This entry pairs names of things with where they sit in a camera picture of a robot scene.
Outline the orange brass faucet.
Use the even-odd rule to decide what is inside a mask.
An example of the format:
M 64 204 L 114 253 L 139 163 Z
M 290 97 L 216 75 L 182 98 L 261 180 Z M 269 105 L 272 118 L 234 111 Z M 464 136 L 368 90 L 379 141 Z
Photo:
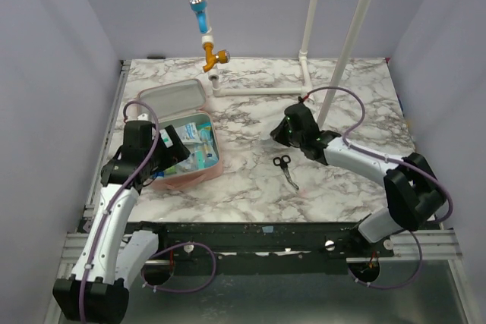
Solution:
M 231 56 L 226 49 L 214 53 L 213 44 L 211 42 L 204 43 L 203 49 L 205 51 L 205 61 L 206 61 L 206 64 L 203 66 L 204 73 L 208 73 L 217 64 L 229 63 L 231 59 Z

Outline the metal scissors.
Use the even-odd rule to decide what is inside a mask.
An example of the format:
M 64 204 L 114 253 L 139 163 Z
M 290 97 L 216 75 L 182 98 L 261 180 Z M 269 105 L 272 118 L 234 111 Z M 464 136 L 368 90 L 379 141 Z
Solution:
M 290 184 L 290 186 L 295 190 L 299 191 L 300 188 L 299 186 L 292 180 L 292 177 L 289 172 L 289 163 L 291 162 L 291 158 L 288 155 L 283 155 L 283 156 L 277 156 L 273 158 L 273 164 L 277 167 L 279 167 L 284 176 L 286 177 L 286 180 Z

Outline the blue cotton swab packet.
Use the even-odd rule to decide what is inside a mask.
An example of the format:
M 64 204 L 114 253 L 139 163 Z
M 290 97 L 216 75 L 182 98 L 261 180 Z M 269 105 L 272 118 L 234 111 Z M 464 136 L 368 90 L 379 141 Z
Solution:
M 219 162 L 219 155 L 216 152 L 213 129 L 210 123 L 197 126 L 200 143 L 193 145 L 193 157 L 197 170 L 210 168 Z

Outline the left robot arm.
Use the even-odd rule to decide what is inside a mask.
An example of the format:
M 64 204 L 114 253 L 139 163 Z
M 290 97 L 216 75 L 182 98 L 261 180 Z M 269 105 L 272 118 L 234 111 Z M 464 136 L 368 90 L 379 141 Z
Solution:
M 64 316 L 80 323 L 120 323 L 129 289 L 147 257 L 167 254 L 168 241 L 148 231 L 120 248 L 125 227 L 144 184 L 190 156 L 172 125 L 151 121 L 125 124 L 123 142 L 101 171 L 99 208 L 87 241 L 68 278 L 58 278 L 53 296 Z

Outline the pink medicine kit case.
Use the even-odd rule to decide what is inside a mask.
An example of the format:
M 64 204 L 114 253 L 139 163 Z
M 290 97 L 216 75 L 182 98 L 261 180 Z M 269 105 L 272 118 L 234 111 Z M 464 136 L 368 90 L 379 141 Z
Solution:
M 170 124 L 176 128 L 191 122 L 194 122 L 197 126 L 210 123 L 213 129 L 216 152 L 219 155 L 219 162 L 216 165 L 197 170 L 193 157 L 194 144 L 185 144 L 190 151 L 189 158 L 176 165 L 178 172 L 175 175 L 154 179 L 155 181 L 151 184 L 153 189 L 185 190 L 201 182 L 217 178 L 222 174 L 223 163 L 219 151 L 219 142 L 213 119 L 204 111 L 207 94 L 199 80 L 181 80 L 160 87 L 145 89 L 138 93 L 137 100 L 144 102 L 155 111 L 161 129 Z

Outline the white blue gauze packet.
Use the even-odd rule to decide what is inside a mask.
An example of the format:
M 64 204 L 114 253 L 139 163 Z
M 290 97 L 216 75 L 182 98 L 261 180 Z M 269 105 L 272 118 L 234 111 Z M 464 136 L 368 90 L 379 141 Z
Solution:
M 197 125 L 194 122 L 184 124 L 176 127 L 175 132 L 183 142 L 183 144 L 196 144 L 202 143 Z

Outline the clear bottle green label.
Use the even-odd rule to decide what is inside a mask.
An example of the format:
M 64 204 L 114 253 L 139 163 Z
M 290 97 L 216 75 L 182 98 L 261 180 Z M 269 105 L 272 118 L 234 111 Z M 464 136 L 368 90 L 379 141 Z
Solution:
M 162 141 L 164 142 L 164 145 L 167 148 L 170 148 L 174 145 L 173 139 L 170 137 L 168 131 L 165 128 L 162 129 L 159 133 L 160 133 L 160 136 L 162 138 Z

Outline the white PVC pipe frame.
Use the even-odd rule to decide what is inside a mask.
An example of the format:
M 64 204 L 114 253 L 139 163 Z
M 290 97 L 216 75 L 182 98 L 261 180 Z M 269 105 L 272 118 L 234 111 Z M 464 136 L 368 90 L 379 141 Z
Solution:
M 303 76 L 303 85 L 301 87 L 223 88 L 220 86 L 220 82 L 219 82 L 218 66 L 220 64 L 217 64 L 214 66 L 212 70 L 210 70 L 208 73 L 205 73 L 207 75 L 208 80 L 212 84 L 213 95 L 219 98 L 223 98 L 227 96 L 259 96 L 259 95 L 266 95 L 266 96 L 300 95 L 302 96 L 304 93 L 308 92 L 312 87 L 311 75 L 308 69 L 308 47 L 309 47 L 311 33 L 314 25 L 317 3 L 318 0 L 309 0 L 304 35 L 302 37 L 301 48 L 298 52 L 298 62 L 300 64 L 301 72 Z M 351 52 L 354 49 L 355 43 L 358 39 L 358 35 L 361 30 L 361 26 L 364 22 L 365 16 L 368 12 L 370 3 L 371 0 L 358 0 L 358 3 L 355 7 L 355 11 L 352 17 L 352 21 L 350 23 L 345 41 L 342 46 L 342 50 L 339 54 L 339 57 L 336 62 L 336 66 L 334 68 L 330 80 L 331 87 L 337 87 L 342 79 L 342 75 L 344 73 L 346 65 L 348 64 Z M 213 30 L 210 26 L 210 21 L 208 20 L 208 16 L 207 16 L 207 25 L 209 26 L 208 32 L 205 34 L 200 33 L 201 46 L 203 49 L 204 43 L 211 42 L 213 44 L 213 52 L 216 53 L 218 51 L 215 50 L 214 48 Z

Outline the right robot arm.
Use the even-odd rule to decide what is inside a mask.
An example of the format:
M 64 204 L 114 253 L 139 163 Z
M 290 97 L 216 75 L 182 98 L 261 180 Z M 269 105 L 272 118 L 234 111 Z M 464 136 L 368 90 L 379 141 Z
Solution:
M 283 146 L 301 150 L 312 161 L 344 168 L 385 190 L 387 206 L 362 219 L 349 238 L 356 256 L 368 256 L 388 235 L 416 231 L 446 202 L 422 155 L 387 156 L 352 145 L 337 132 L 320 130 L 311 110 L 302 103 L 285 109 L 284 118 L 270 136 Z

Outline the small white blue bottle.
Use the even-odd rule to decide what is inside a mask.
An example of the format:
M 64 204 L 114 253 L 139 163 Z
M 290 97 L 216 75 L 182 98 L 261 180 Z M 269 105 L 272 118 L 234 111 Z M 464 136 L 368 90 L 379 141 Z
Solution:
M 157 172 L 156 174 L 153 175 L 153 179 L 157 179 L 157 178 L 164 178 L 165 177 L 165 174 L 163 171 L 159 171 Z

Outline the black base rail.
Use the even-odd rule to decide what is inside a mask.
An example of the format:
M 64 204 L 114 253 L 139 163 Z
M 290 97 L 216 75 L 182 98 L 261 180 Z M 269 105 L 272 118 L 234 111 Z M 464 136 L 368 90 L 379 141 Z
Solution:
M 383 241 L 369 244 L 354 223 L 166 223 L 160 247 L 175 246 L 176 275 L 345 275 L 356 260 L 388 258 Z

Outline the small green medicine box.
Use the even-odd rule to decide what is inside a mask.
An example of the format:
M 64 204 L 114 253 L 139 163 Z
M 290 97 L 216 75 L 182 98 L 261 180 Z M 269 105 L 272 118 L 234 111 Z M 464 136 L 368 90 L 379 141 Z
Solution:
M 170 176 L 170 175 L 175 175 L 176 173 L 178 172 L 178 168 L 176 165 L 170 167 L 170 168 L 167 168 L 166 170 L 163 171 L 163 174 L 165 176 Z

